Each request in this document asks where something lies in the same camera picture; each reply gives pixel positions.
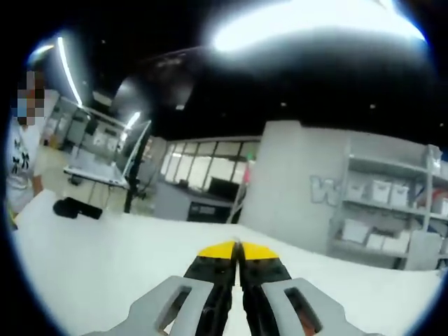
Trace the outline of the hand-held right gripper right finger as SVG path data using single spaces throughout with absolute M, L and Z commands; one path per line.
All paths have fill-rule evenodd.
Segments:
M 266 246 L 239 243 L 239 279 L 252 335 L 366 335 L 344 308 L 302 278 L 292 278 Z

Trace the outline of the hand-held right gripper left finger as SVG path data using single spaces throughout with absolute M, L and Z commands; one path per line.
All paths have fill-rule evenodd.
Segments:
M 239 244 L 201 250 L 183 276 L 170 276 L 134 301 L 127 318 L 90 335 L 222 335 L 232 307 Z

